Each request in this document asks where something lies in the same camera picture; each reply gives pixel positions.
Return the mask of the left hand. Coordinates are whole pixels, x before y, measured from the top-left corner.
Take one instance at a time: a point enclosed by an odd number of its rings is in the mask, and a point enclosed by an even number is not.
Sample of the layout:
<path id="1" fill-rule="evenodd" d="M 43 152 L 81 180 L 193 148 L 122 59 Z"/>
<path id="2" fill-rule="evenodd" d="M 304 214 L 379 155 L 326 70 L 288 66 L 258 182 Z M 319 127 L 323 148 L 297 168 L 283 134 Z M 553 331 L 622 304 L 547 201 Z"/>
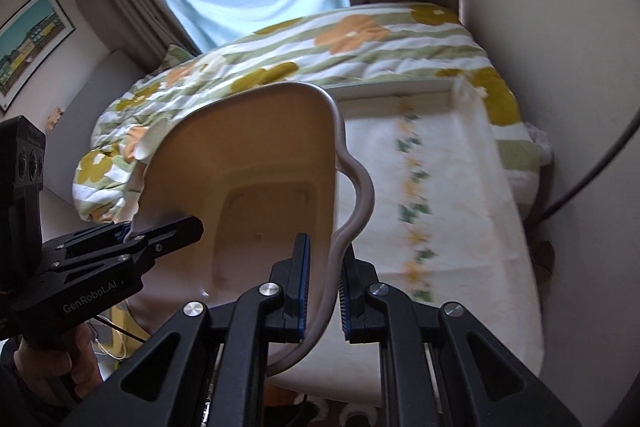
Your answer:
<path id="1" fill-rule="evenodd" d="M 75 331 L 77 355 L 61 351 L 42 351 L 30 347 L 24 339 L 14 352 L 17 373 L 29 389 L 51 403 L 60 404 L 58 394 L 51 387 L 62 377 L 70 376 L 73 392 L 84 399 L 103 383 L 96 355 L 91 344 L 92 332 L 84 323 Z"/>

